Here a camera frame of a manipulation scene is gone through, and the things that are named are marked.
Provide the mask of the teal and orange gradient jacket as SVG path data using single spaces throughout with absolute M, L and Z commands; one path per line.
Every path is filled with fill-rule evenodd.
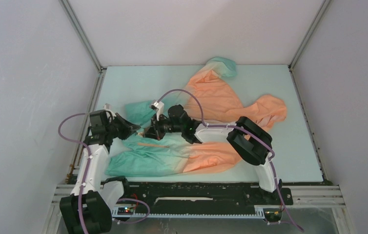
M 123 141 L 126 151 L 113 155 L 107 176 L 162 177 L 178 174 L 219 173 L 234 167 L 241 157 L 227 141 L 240 117 L 247 117 L 265 131 L 287 116 L 282 99 L 263 95 L 245 106 L 226 80 L 237 75 L 236 63 L 223 57 L 210 59 L 183 91 L 162 99 L 165 108 L 182 105 L 207 142 L 188 143 L 181 133 L 163 139 L 143 137 L 143 132 Z

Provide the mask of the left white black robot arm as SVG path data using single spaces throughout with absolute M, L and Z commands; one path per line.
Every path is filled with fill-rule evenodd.
M 113 140 L 128 139 L 140 129 L 118 113 L 103 109 L 88 113 L 89 134 L 83 141 L 61 138 L 83 146 L 82 162 L 74 188 L 60 200 L 60 211 L 70 234 L 103 234 L 112 227 L 112 209 L 116 202 L 131 198 L 127 180 L 110 179 L 101 188 L 102 176 L 109 163 Z

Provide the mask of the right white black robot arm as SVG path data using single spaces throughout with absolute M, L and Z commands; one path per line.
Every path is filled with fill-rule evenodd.
M 190 144 L 211 142 L 229 143 L 236 153 L 254 167 L 259 179 L 261 198 L 273 204 L 281 196 L 281 180 L 275 173 L 271 160 L 274 158 L 272 137 L 247 117 L 230 123 L 204 123 L 191 118 L 181 105 L 174 105 L 162 114 L 164 103 L 151 104 L 155 114 L 145 128 L 143 137 L 162 140 L 167 133 L 180 133 Z

